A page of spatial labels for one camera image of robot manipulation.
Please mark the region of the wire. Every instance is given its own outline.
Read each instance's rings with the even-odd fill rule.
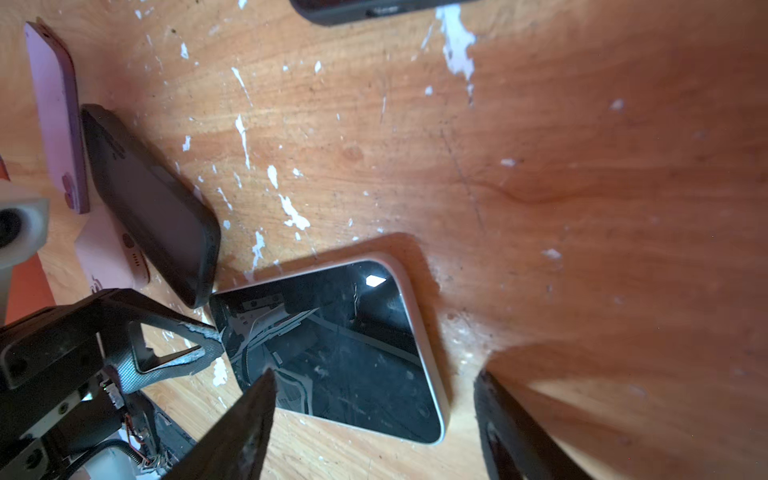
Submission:
[[[80,455],[77,460],[69,464],[67,469],[64,470],[64,473],[61,474],[59,480],[69,480],[69,478],[74,475],[77,470],[82,468],[82,466],[85,465],[89,460],[91,460],[91,458],[94,458],[99,452],[111,448],[118,449],[125,455],[128,455],[131,460],[136,462],[136,465],[141,466],[141,464],[144,462],[141,456],[132,449],[128,442],[123,442],[120,439],[105,440],[90,450],[87,450],[86,453]]]

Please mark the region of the wooden surface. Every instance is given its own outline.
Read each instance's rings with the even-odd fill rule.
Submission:
[[[767,10],[467,4],[470,101],[434,11],[321,28],[287,0],[7,0],[0,154],[52,198],[40,254],[56,300],[82,298],[85,217],[48,182],[22,35],[40,16],[80,102],[114,109],[231,222],[219,288],[245,283],[261,228],[256,278],[366,250],[406,264],[452,401],[445,441],[279,411],[264,478],[484,478],[472,380],[486,361],[598,478],[764,478]],[[311,222],[301,241],[278,193]],[[154,273],[146,292],[180,304]],[[240,394],[231,372],[213,377],[147,390],[199,438]]]

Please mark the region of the white-framed smartphone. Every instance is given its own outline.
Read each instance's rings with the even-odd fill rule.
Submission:
[[[278,408],[433,445],[449,404],[402,265],[384,253],[217,292],[240,388],[271,368]]]

